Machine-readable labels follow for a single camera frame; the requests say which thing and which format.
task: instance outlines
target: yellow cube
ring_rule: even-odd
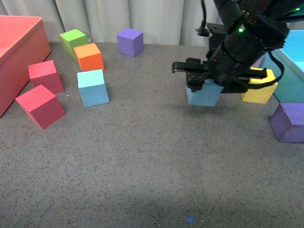
[[[251,68],[253,70],[263,70],[260,68]],[[270,82],[272,80],[275,80],[275,75],[272,70],[267,69],[267,77],[263,79],[250,79],[251,84],[261,84],[265,82]],[[271,86],[264,87],[262,89],[249,89],[246,93],[241,94],[242,101],[246,102],[253,102],[253,103],[260,103],[260,104],[266,104],[268,100],[270,99],[271,95],[274,93],[278,83],[274,83]]]

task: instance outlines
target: gray carpet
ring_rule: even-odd
[[[66,115],[41,130],[14,102],[0,119],[1,228],[304,227],[304,145],[274,137],[274,96],[192,106],[171,64],[207,49],[98,46],[110,103],[84,107],[78,62],[52,43]]]

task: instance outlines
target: blue light spot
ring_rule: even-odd
[[[188,222],[192,223],[193,222],[193,217],[188,215]]]

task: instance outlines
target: purple cube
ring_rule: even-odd
[[[281,103],[270,125],[278,141],[304,143],[304,103]]]
[[[136,57],[143,51],[143,32],[126,28],[117,34],[119,53]]]

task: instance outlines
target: light blue cube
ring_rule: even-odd
[[[304,30],[291,30],[282,49],[272,52],[283,63],[285,71],[274,91],[281,103],[304,103]],[[272,69],[275,76],[281,75],[279,67],[268,54],[264,55],[260,68]]]
[[[77,73],[78,88],[85,107],[109,102],[102,70]]]
[[[215,106],[223,88],[215,84],[211,79],[205,80],[203,89],[194,93],[187,87],[188,103],[190,105]]]

